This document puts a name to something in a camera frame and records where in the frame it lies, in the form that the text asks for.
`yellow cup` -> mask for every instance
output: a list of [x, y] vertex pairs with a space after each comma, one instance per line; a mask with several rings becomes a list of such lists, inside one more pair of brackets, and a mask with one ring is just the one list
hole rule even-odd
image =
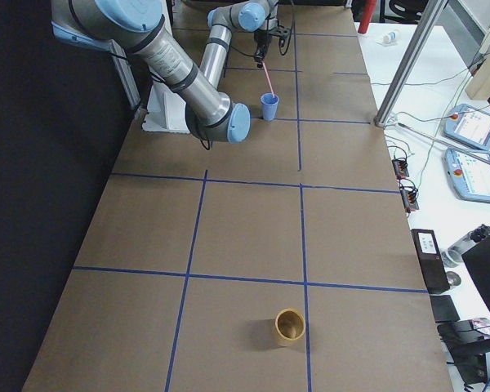
[[284, 309], [274, 321], [274, 338], [281, 346], [293, 345], [305, 333], [305, 318], [295, 309]]

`black background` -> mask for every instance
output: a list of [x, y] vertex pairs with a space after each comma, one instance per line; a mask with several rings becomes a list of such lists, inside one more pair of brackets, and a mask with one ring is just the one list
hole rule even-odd
[[51, 1], [0, 1], [0, 392], [20, 390], [131, 121], [108, 54]]

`blue joint cap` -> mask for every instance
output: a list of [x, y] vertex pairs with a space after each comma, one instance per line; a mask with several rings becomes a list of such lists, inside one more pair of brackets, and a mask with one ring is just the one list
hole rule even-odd
[[122, 29], [147, 33], [162, 18], [160, 0], [95, 0], [102, 14]]
[[239, 25], [246, 31], [256, 31], [265, 22], [265, 10], [257, 2], [245, 4], [238, 15]]
[[210, 10], [209, 15], [207, 15], [207, 24], [209, 25], [209, 28], [212, 27], [212, 18], [214, 17], [214, 13], [216, 12], [217, 8]]
[[95, 39], [78, 34], [70, 29], [60, 26], [55, 22], [52, 23], [52, 32], [56, 39], [69, 45], [83, 47], [85, 49], [93, 49], [95, 51], [110, 51], [111, 42], [97, 41]]
[[230, 114], [227, 127], [227, 139], [229, 143], [244, 141], [251, 129], [251, 113], [244, 104], [236, 104]]

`black chair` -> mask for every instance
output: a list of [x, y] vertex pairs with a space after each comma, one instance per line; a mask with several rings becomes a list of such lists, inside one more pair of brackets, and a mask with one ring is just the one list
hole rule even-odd
[[394, 14], [385, 15], [385, 0], [381, 0], [379, 11], [379, 23], [385, 23], [385, 19], [403, 24], [416, 24], [425, 10], [428, 0], [390, 0], [389, 8]]

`blue tape line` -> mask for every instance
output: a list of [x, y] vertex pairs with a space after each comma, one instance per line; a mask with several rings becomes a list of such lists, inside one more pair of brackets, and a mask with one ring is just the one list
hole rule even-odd
[[363, 76], [368, 76], [368, 73], [366, 73], [366, 72], [333, 72], [333, 74], [338, 74], [338, 75], [363, 75]]
[[[127, 176], [127, 177], [144, 177], [158, 180], [188, 180], [188, 181], [204, 181], [204, 182], [214, 182], [220, 184], [243, 184], [243, 185], [261, 185], [261, 186], [279, 186], [286, 188], [299, 188], [296, 184], [284, 184], [277, 182], [261, 182], [261, 181], [243, 181], [243, 180], [218, 180], [216, 178], [193, 178], [193, 177], [179, 177], [179, 176], [151, 176], [151, 175], [141, 175], [141, 174], [131, 174], [131, 173], [112, 173], [114, 176]], [[346, 190], [352, 192], [371, 192], [379, 194], [399, 194], [398, 190], [388, 190], [388, 189], [370, 189], [370, 188], [349, 188], [345, 186], [331, 186], [331, 185], [301, 185], [303, 188], [310, 189], [335, 189], [335, 190]]]
[[373, 192], [376, 194], [399, 194], [398, 190], [387, 189], [369, 189], [369, 188], [347, 188], [345, 186], [327, 186], [327, 185], [302, 185], [303, 188], [308, 189], [334, 189], [334, 190], [347, 190], [350, 192]]
[[357, 38], [357, 35], [349, 34], [321, 34], [321, 33], [298, 33], [297, 35], [308, 35], [310, 37], [342, 37], [342, 38]]
[[307, 355], [307, 391], [312, 392], [312, 362], [310, 358], [310, 322], [309, 322], [309, 279], [307, 276], [307, 251], [305, 237], [305, 203], [303, 201], [303, 186], [300, 184], [301, 211], [301, 255], [303, 259], [303, 292], [305, 298], [305, 339]]
[[283, 184], [283, 183], [276, 183], [276, 182], [256, 182], [256, 181], [240, 181], [240, 180], [217, 180], [214, 178], [211, 178], [210, 180], [207, 180], [207, 182], [216, 182], [220, 184], [244, 184], [244, 185], [263, 185], [263, 186], [281, 186], [281, 187], [288, 187], [288, 188], [298, 188], [299, 185], [296, 184]]
[[181, 176], [156, 176], [152, 174], [134, 174], [134, 173], [119, 173], [113, 172], [111, 176], [125, 176], [125, 177], [141, 177], [141, 178], [156, 178], [159, 180], [187, 180], [187, 181], [203, 181], [203, 178], [195, 177], [181, 177]]
[[300, 118], [300, 121], [304, 123], [344, 123], [344, 124], [367, 124], [369, 121], [357, 121], [357, 120], [327, 120], [327, 119], [313, 119], [313, 118]]
[[165, 271], [148, 271], [145, 269], [124, 269], [124, 268], [108, 268], [108, 267], [88, 267], [85, 265], [75, 265], [73, 270], [81, 271], [102, 271], [102, 272], [119, 272], [124, 274], [143, 274], [143, 275], [162, 275], [162, 276], [178, 276], [184, 277], [181, 272], [165, 272]]
[[[143, 274], [143, 275], [161, 275], [161, 276], [174, 276], [184, 278], [187, 274], [181, 272], [167, 272], [167, 271], [152, 271], [147, 269], [125, 269], [125, 268], [109, 268], [109, 267], [94, 267], [85, 265], [75, 265], [73, 270], [81, 271], [96, 271], [96, 272], [114, 272], [119, 274]], [[239, 282], [257, 282], [257, 283], [275, 283], [275, 284], [289, 284], [292, 286], [304, 286], [305, 282], [299, 282], [297, 280], [282, 280], [282, 279], [266, 279], [266, 278], [244, 278], [239, 276], [225, 276], [225, 275], [210, 275], [210, 274], [189, 274], [190, 278], [200, 278], [209, 280], [229, 280]], [[360, 286], [352, 284], [339, 284], [339, 283], [321, 283], [321, 282], [307, 282], [308, 286], [314, 287], [332, 287], [332, 288], [352, 288], [357, 290], [369, 290], [375, 292], [427, 292], [426, 290], [415, 288], [398, 288], [398, 287], [379, 287], [379, 286]]]
[[193, 262], [194, 245], [196, 244], [196, 237], [198, 236], [199, 218], [202, 214], [203, 197], [205, 195], [205, 187], [207, 184], [207, 176], [208, 176], [208, 170], [205, 171], [205, 175], [203, 176], [202, 191], [199, 195], [198, 212], [196, 214], [196, 223], [194, 224], [193, 240], [190, 244], [189, 263], [187, 264], [187, 271], [185, 272], [185, 281], [183, 284], [183, 291], [181, 293], [180, 310], [178, 311], [178, 318], [176, 319], [176, 330], [174, 331], [174, 341], [172, 342], [171, 358], [169, 360], [169, 369], [167, 371], [167, 381], [165, 383], [165, 392], [168, 392], [169, 388], [171, 386], [172, 369], [174, 368], [174, 358], [176, 356], [176, 346], [178, 343], [178, 335], [180, 334], [181, 318], [183, 316], [183, 308], [185, 305], [185, 297], [187, 295], [187, 287], [189, 286], [190, 267], [191, 267], [192, 262]]
[[343, 123], [343, 124], [367, 124], [370, 125], [369, 121], [357, 121], [357, 120], [328, 120], [325, 118], [276, 118], [279, 121], [297, 121], [299, 123]]
[[[236, 71], [261, 71], [262, 69], [259, 68], [244, 68], [244, 67], [225, 67], [226, 69], [234, 69]], [[303, 72], [303, 71], [296, 71], [295, 69], [269, 69], [269, 72]]]
[[180, 31], [211, 31], [210, 29], [196, 29], [190, 27], [171, 27], [172, 30], [180, 30]]
[[296, 78], [296, 120], [297, 120], [297, 159], [298, 159], [298, 171], [303, 168], [303, 153], [301, 152], [301, 127], [300, 127], [300, 91], [298, 81], [298, 69], [297, 69], [297, 42], [296, 42], [296, 26], [294, 26], [294, 69], [296, 72], [294, 76]]
[[372, 292], [415, 292], [420, 294], [428, 293], [428, 291], [422, 290], [420, 288], [359, 286], [355, 284], [337, 284], [337, 283], [319, 283], [319, 282], [308, 282], [307, 284], [313, 287], [351, 288], [355, 290], [368, 290]]
[[205, 274], [190, 274], [190, 277], [201, 278], [201, 279], [229, 280], [229, 281], [237, 281], [237, 282], [274, 283], [274, 284], [289, 284], [293, 286], [303, 286], [303, 282], [297, 282], [296, 280], [242, 278], [239, 276], [205, 275]]

